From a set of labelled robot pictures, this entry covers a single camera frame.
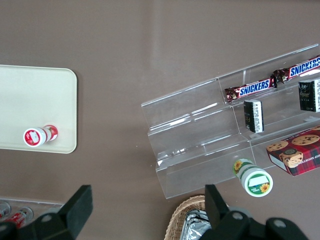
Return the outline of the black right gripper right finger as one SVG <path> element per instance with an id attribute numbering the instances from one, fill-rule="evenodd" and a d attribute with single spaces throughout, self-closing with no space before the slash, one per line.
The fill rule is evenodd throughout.
<path id="1" fill-rule="evenodd" d="M 205 211 L 211 225 L 206 240 L 307 240 L 292 221 L 272 217 L 261 224 L 241 210 L 230 210 L 214 184 L 205 186 Z"/>

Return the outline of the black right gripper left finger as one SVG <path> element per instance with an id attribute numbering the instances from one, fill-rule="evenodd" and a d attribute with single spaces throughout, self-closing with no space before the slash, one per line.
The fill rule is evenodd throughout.
<path id="1" fill-rule="evenodd" d="M 75 240 L 93 212 L 91 185 L 82 185 L 59 209 L 32 223 L 35 240 Z"/>

